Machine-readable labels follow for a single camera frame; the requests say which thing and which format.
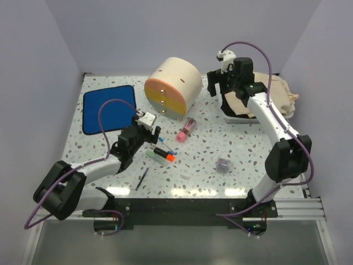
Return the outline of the white blue pen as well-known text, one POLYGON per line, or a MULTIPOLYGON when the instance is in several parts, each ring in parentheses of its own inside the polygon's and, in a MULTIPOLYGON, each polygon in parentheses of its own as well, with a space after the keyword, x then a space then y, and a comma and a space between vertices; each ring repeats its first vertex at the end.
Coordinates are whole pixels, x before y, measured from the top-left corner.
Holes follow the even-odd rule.
POLYGON ((167 153, 170 154, 170 155, 175 155, 175 153, 174 153, 173 151, 168 150, 168 149, 167 149, 166 147, 164 147, 164 146, 157 146, 157 145, 155 145, 155 144, 150 144, 150 147, 151 147, 152 149, 154 149, 154 148, 159 148, 159 149, 161 149, 161 150, 167 152, 167 153))
POLYGON ((177 154, 177 152, 174 149, 172 149, 162 137, 159 137, 158 140, 162 143, 162 145, 164 145, 168 149, 169 152, 171 152, 174 155, 177 154))

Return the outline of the green pastel highlighter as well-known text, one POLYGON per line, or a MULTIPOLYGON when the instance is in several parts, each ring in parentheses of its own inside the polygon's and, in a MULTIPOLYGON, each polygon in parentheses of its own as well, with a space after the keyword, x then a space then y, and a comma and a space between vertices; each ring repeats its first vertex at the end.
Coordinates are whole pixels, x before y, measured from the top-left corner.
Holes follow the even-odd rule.
POLYGON ((165 158, 163 158, 163 157, 161 157, 160 155, 154 153, 152 150, 147 150, 147 151, 145 152, 145 154, 146 154, 149 158, 151 158, 152 160, 156 161, 157 163, 159 163, 160 165, 162 165, 162 166, 164 166, 164 167, 166 167, 166 166, 169 165, 168 161, 167 161, 165 158))

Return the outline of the black orange highlighter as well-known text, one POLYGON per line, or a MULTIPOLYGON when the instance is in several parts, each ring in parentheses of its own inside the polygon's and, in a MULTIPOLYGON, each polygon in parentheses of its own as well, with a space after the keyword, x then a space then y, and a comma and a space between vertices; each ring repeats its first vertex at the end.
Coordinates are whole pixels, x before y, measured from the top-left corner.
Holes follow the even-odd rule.
POLYGON ((165 158, 166 160, 170 161, 170 162, 173 162, 175 160, 175 157, 174 155, 158 148, 158 147, 155 147, 154 150, 153 150, 154 153, 156 153, 157 155, 161 156, 162 158, 165 158))

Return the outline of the grey bottom drawer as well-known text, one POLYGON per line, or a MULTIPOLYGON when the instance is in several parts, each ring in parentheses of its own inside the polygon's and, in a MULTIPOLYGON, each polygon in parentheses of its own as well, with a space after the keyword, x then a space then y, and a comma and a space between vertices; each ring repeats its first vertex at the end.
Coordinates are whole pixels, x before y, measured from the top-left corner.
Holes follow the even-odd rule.
POLYGON ((148 99, 148 101, 156 111, 162 113, 164 116, 173 119, 181 119, 185 116, 186 106, 183 103, 166 99, 157 101, 148 99))

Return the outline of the dark purple pen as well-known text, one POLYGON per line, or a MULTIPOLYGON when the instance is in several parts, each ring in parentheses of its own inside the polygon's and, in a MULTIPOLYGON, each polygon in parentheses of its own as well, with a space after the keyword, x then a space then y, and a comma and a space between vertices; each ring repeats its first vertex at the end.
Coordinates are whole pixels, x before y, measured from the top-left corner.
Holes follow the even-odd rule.
POLYGON ((136 188, 135 188, 136 191, 137 191, 137 190, 139 189, 139 187, 141 186, 141 184, 142 184, 142 182, 143 182, 143 180, 144 180, 146 174, 148 173, 148 171, 149 171, 149 167, 146 168, 146 170, 144 171, 144 173, 143 173, 141 179, 139 180, 139 182, 138 182, 138 184, 137 184, 137 186, 136 186, 136 188))

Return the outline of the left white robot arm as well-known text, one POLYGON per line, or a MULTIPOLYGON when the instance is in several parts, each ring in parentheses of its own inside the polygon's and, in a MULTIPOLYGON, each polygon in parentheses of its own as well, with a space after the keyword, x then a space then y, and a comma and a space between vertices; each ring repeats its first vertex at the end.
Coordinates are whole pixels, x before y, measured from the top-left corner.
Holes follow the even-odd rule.
POLYGON ((56 162, 33 195, 37 206, 43 207, 58 220, 64 220, 77 210, 95 209, 101 216, 114 211, 113 196, 105 189, 84 191, 84 186, 103 177, 125 171, 144 143, 156 144, 161 128, 148 129, 134 123, 124 128, 108 157, 79 164, 63 160, 56 162))

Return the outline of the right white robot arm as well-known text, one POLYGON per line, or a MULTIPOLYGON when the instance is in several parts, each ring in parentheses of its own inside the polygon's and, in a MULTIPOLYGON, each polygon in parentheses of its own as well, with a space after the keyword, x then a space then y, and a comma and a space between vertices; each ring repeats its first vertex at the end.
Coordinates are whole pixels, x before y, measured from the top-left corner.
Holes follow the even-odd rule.
POLYGON ((268 88, 255 81, 253 61, 236 57, 227 51, 217 55, 222 62, 219 70, 207 73, 208 88, 212 97, 222 98, 222 111, 239 115, 238 107, 246 107, 263 126, 272 149, 265 160, 265 175, 248 192, 246 211, 257 217, 265 211, 265 202, 273 199, 277 191, 308 169, 312 140, 300 135, 282 116, 269 97, 268 88))

